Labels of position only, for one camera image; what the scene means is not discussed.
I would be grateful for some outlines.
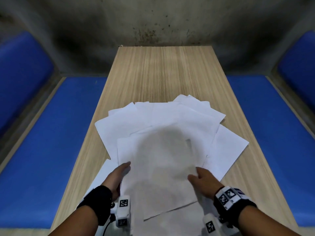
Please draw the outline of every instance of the blue cushion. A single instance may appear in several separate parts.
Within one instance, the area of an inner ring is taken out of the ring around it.
[[[315,140],[265,76],[227,79],[297,224],[315,226]]]
[[[278,65],[280,75],[315,111],[315,32],[306,32]]]
[[[0,46],[0,136],[52,72],[52,62],[30,33]]]
[[[0,174],[0,228],[50,228],[107,78],[66,78]]]

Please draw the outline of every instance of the hand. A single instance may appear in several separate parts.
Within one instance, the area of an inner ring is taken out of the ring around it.
[[[115,201],[120,196],[120,183],[124,177],[125,171],[129,170],[130,162],[123,163],[115,170],[113,170],[101,184],[111,190],[113,194],[112,196],[113,201]]]
[[[224,185],[218,181],[213,174],[201,167],[196,167],[198,177],[188,175],[188,180],[192,186],[203,196],[213,200],[215,193]]]

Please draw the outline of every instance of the wood grain tabletop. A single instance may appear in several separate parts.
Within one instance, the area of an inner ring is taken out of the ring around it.
[[[130,102],[167,102],[179,94],[209,101],[226,114],[222,124],[249,141],[223,178],[280,223],[297,224],[268,166],[212,47],[119,47],[84,143],[55,216],[51,231],[76,208],[108,153],[94,123]]]

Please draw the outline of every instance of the wall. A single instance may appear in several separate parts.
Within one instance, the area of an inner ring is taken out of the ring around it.
[[[315,0],[0,0],[61,72],[102,74],[117,47],[212,45],[226,73],[269,74],[315,27]]]

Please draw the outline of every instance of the wire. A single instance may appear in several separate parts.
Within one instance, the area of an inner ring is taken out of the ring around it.
[[[105,227],[105,229],[104,229],[103,236],[105,235],[105,231],[106,231],[107,227],[110,225],[110,223],[116,221],[115,214],[111,214],[109,220],[110,220],[109,223],[106,225],[106,227]]]

